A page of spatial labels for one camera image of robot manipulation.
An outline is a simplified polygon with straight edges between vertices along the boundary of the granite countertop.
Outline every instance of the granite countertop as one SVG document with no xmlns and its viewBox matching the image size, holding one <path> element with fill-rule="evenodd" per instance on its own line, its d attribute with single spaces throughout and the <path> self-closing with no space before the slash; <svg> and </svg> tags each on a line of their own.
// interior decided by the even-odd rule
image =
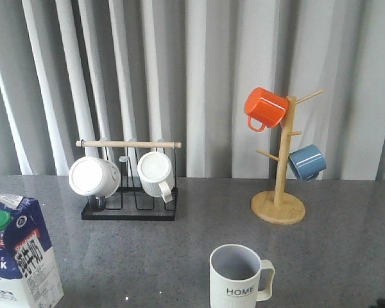
<svg viewBox="0 0 385 308">
<path fill-rule="evenodd" d="M 385 181 L 288 180 L 305 204 L 289 226 L 255 216 L 274 181 L 179 178 L 174 221 L 83 221 L 66 176 L 0 176 L 0 193 L 42 204 L 64 288 L 57 308 L 209 307 L 209 255 L 239 243 L 269 259 L 257 307 L 369 307 L 385 298 Z"/>
</svg>

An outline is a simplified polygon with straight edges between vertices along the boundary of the orange mug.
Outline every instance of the orange mug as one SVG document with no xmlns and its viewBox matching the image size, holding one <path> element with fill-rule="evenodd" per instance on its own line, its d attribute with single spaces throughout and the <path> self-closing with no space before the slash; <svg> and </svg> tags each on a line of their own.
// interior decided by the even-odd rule
<svg viewBox="0 0 385 308">
<path fill-rule="evenodd" d="M 267 91 L 255 88 L 245 102 L 245 114 L 248 115 L 248 126 L 256 132 L 262 132 L 265 127 L 273 128 L 281 122 L 288 109 L 288 99 Z M 255 128 L 251 120 L 256 119 L 262 123 L 260 128 Z"/>
</svg>

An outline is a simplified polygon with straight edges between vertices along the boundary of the wooden rod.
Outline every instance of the wooden rod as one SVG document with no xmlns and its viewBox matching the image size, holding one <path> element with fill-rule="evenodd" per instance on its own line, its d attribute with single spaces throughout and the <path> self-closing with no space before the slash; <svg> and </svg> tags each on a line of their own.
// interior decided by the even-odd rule
<svg viewBox="0 0 385 308">
<path fill-rule="evenodd" d="M 296 135 L 301 135 L 301 134 L 302 134 L 302 131 L 301 130 L 297 130 L 295 132 L 288 133 L 288 136 L 296 136 Z"/>
<path fill-rule="evenodd" d="M 298 101 L 296 101 L 296 104 L 299 104 L 299 103 L 302 103 L 303 101 L 306 101 L 307 99 L 310 99 L 310 98 L 313 98 L 314 96 L 317 96 L 318 94 L 321 94 L 323 92 L 323 90 L 318 90 L 302 99 L 299 99 Z"/>
<path fill-rule="evenodd" d="M 291 136 L 289 135 L 293 131 L 295 108 L 296 108 L 296 97 L 289 96 L 289 106 L 285 117 L 281 121 L 281 142 L 280 142 L 280 160 L 278 161 L 277 168 L 277 179 L 275 180 L 275 191 L 274 191 L 274 206 L 279 207 L 282 203 L 285 189 L 285 181 L 287 176 L 287 165 L 289 156 L 289 146 L 291 145 Z"/>
<path fill-rule="evenodd" d="M 76 141 L 76 146 L 84 148 L 86 146 L 110 148 L 181 148 L 181 142 L 147 142 L 147 141 Z"/>
<path fill-rule="evenodd" d="M 276 157 L 276 156 L 274 156 L 272 154 L 269 154 L 269 153 L 267 153 L 265 151 L 257 150 L 257 152 L 260 153 L 260 154 L 263 154 L 265 156 L 268 156 L 269 158 L 272 158 L 273 160 L 276 160 L 277 162 L 279 162 L 279 160 L 280 160 L 279 157 Z"/>
</svg>

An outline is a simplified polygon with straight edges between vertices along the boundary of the blue mug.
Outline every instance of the blue mug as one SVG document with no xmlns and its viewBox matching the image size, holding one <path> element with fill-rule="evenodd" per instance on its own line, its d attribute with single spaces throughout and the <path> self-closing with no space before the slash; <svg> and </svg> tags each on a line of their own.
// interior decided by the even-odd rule
<svg viewBox="0 0 385 308">
<path fill-rule="evenodd" d="M 296 178 L 304 181 L 315 180 L 327 168 L 325 157 L 313 144 L 289 154 L 288 164 Z"/>
</svg>

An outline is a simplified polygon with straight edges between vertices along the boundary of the black metal rack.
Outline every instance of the black metal rack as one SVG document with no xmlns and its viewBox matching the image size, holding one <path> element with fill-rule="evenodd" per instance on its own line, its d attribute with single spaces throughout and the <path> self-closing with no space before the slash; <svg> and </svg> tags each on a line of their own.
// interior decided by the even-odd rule
<svg viewBox="0 0 385 308">
<path fill-rule="evenodd" d="M 80 146 L 84 147 L 85 141 L 80 141 Z M 109 146 L 109 142 L 99 141 L 100 145 Z M 120 142 L 129 146 L 120 146 L 124 148 L 124 156 L 121 156 L 120 172 L 121 172 L 121 184 L 117 191 L 105 199 L 105 206 L 97 208 L 93 205 L 94 197 L 88 198 L 88 201 L 81 212 L 82 220 L 144 220 L 144 221 L 174 221 L 176 213 L 176 204 L 178 198 L 177 187 L 177 175 L 176 175 L 176 143 L 175 142 L 151 142 L 151 145 L 155 146 L 155 151 L 162 149 L 164 154 L 166 153 L 167 145 L 160 146 L 162 144 L 173 145 L 173 157 L 171 163 L 174 170 L 175 185 L 171 191 L 173 200 L 164 203 L 162 198 L 154 198 L 145 193 L 141 186 L 138 177 L 133 175 L 133 167 L 130 156 L 128 154 L 129 149 L 133 150 L 133 157 L 135 157 L 136 164 L 138 164 L 137 144 L 147 144 L 148 142 Z"/>
</svg>

